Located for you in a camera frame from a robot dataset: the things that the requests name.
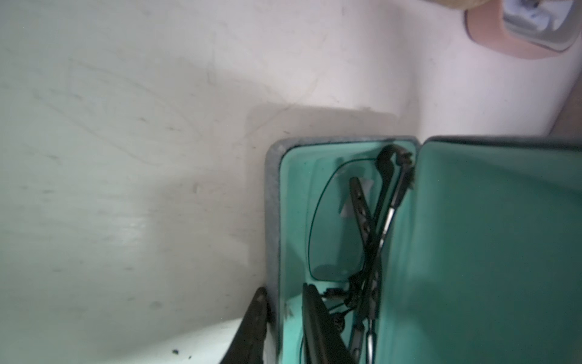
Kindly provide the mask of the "teal glasses case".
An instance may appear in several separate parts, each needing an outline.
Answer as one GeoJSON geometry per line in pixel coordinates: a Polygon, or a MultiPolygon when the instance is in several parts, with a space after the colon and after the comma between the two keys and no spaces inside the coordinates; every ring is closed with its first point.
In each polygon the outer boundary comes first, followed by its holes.
{"type": "Polygon", "coordinates": [[[581,143],[527,137],[293,138],[265,159],[268,363],[307,363],[303,288],[314,285],[349,349],[350,279],[365,241],[350,199],[388,210],[379,305],[362,324],[376,363],[581,361],[581,143]],[[395,169],[377,169],[382,152],[395,169]]]}

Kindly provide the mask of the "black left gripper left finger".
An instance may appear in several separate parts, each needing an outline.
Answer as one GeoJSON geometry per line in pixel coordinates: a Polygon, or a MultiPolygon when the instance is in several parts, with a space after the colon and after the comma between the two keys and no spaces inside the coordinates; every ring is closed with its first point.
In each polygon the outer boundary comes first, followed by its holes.
{"type": "Polygon", "coordinates": [[[256,290],[220,364],[263,364],[268,314],[268,293],[266,288],[260,287],[256,290]]]}

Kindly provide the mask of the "pink case white glasses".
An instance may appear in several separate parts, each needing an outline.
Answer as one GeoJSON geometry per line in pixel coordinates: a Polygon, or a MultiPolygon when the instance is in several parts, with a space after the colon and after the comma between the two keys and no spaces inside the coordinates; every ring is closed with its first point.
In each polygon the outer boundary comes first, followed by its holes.
{"type": "Polygon", "coordinates": [[[487,1],[465,12],[472,41],[517,59],[569,50],[581,35],[580,1],[487,1]]]}

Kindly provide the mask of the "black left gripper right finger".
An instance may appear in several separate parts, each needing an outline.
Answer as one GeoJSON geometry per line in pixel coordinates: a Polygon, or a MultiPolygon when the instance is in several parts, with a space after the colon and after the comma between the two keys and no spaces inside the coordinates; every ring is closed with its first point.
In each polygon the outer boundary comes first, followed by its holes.
{"type": "Polygon", "coordinates": [[[315,285],[303,285],[305,363],[354,363],[315,285]]]}

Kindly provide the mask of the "black frame glasses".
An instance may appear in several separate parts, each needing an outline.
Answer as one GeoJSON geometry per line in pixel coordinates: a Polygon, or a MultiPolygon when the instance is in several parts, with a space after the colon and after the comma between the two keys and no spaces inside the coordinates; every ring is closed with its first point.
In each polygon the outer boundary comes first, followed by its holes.
{"type": "Polygon", "coordinates": [[[374,208],[369,207],[360,180],[349,180],[350,202],[362,241],[362,268],[349,277],[347,289],[329,288],[319,293],[354,363],[376,359],[382,253],[396,211],[413,180],[412,153],[396,144],[388,145],[378,154],[375,168],[381,184],[374,208]]]}

